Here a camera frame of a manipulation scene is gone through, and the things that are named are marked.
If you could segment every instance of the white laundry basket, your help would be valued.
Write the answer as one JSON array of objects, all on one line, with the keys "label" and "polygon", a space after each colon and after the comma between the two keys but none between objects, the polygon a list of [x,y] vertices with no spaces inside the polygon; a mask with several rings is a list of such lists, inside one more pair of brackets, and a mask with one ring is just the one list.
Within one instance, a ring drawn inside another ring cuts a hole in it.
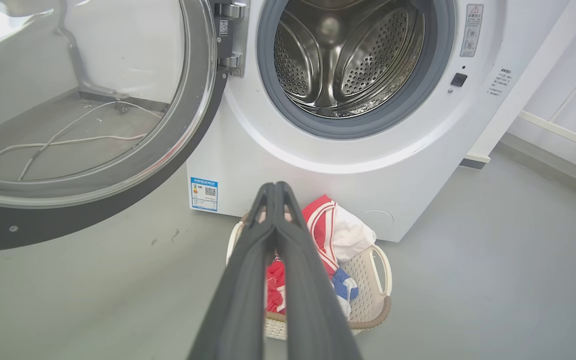
[{"label": "white laundry basket", "polygon": [[[226,250],[226,264],[231,258],[235,244],[242,234],[245,217],[233,228]],[[373,255],[379,256],[384,268],[385,289],[379,280],[377,265]],[[379,326],[391,311],[391,287],[393,273],[388,257],[379,246],[370,248],[355,255],[350,261],[341,264],[341,269],[359,285],[359,296],[350,301],[350,318],[348,325],[353,335]],[[275,339],[286,340],[286,315],[266,312],[265,335]]]}]

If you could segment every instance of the white cable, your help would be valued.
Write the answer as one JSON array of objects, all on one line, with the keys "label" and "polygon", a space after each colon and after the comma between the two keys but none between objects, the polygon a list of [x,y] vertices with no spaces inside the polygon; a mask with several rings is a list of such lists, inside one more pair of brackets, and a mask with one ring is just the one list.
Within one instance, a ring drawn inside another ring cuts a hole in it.
[{"label": "white cable", "polygon": [[[96,141],[99,139],[115,139],[118,141],[136,141],[138,139],[143,139],[144,137],[146,137],[146,135],[148,134],[141,134],[141,135],[137,135],[137,136],[132,136],[132,137],[122,137],[122,136],[114,136],[114,135],[108,135],[108,136],[96,136],[96,137],[86,137],[85,139],[73,139],[73,140],[66,140],[66,141],[56,141],[54,143],[51,143],[50,145],[64,145],[64,144],[77,144],[80,142],[89,142],[89,141]],[[7,148],[4,148],[3,150],[0,150],[0,156],[9,152],[9,151],[13,151],[13,150],[17,150],[17,149],[25,149],[25,148],[39,148],[41,146],[45,146],[45,143],[24,143],[21,145],[12,145],[12,146],[8,146]]]},{"label": "white cable", "polygon": [[110,102],[106,102],[105,104],[101,104],[98,107],[95,107],[94,109],[91,109],[89,112],[86,112],[85,114],[83,114],[82,116],[78,117],[77,120],[74,120],[73,122],[69,123],[66,127],[64,127],[63,129],[61,129],[59,132],[57,132],[53,137],[50,138],[50,140],[48,140],[48,142],[46,142],[39,150],[37,150],[37,152],[34,153],[34,155],[32,155],[32,157],[30,157],[30,159],[28,160],[28,162],[25,164],[25,167],[23,167],[23,171],[21,171],[21,175],[19,175],[19,178],[17,180],[22,181],[24,176],[26,176],[26,173],[28,172],[28,169],[30,169],[30,166],[33,164],[33,162],[35,161],[35,159],[37,159],[37,157],[39,157],[39,155],[41,155],[41,153],[44,152],[44,150],[46,150],[46,148],[48,148],[48,146],[50,146],[53,141],[55,141],[55,139],[57,139],[57,137],[59,137],[62,133],[64,133],[66,130],[68,130],[68,128],[70,128],[71,126],[73,126],[75,123],[77,123],[77,121],[82,120],[84,117],[86,117],[88,114],[90,114],[91,112],[94,112],[97,109],[100,109],[102,107],[105,107],[107,105],[110,104],[127,104],[127,105],[132,105],[133,107],[136,107],[138,109],[142,109],[145,112],[149,112],[151,114],[153,114],[154,116],[158,117],[158,118],[162,118],[161,116],[159,116],[158,114],[155,114],[155,112],[152,112],[148,109],[144,109],[143,107],[139,106],[139,105],[135,105],[132,102],[126,102],[126,101],[110,101]]}]

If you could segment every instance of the white washing machine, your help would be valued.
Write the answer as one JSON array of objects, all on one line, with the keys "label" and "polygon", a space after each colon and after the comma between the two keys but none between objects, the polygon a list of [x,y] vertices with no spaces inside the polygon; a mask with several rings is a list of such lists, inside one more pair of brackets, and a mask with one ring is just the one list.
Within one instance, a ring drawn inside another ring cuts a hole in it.
[{"label": "white washing machine", "polygon": [[0,2],[0,249],[186,160],[194,209],[242,216],[284,181],[398,242],[568,2],[241,1]]},{"label": "white washing machine", "polygon": [[190,207],[240,217],[284,181],[400,241],[565,3],[252,0],[244,75],[188,159]]}]

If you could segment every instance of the gray rubber gasket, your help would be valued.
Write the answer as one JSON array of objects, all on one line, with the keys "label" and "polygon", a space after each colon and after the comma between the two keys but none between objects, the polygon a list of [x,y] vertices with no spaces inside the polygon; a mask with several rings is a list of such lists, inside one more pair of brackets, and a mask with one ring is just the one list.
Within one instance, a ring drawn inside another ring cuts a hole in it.
[{"label": "gray rubber gasket", "polygon": [[268,1],[262,9],[257,35],[257,62],[265,91],[283,116],[302,130],[329,139],[359,139],[382,132],[406,119],[439,83],[453,50],[453,0],[415,0],[425,16],[425,34],[419,61],[406,84],[383,105],[366,114],[330,120],[297,107],[286,96],[275,71],[275,32],[289,0]]}]

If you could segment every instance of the qr code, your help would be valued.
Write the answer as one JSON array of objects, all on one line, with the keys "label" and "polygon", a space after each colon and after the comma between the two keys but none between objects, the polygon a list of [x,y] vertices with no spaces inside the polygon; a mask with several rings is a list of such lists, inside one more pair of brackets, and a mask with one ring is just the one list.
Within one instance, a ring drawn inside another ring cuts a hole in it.
[{"label": "qr code", "polygon": [[228,36],[228,20],[219,21],[219,36],[220,37]]}]

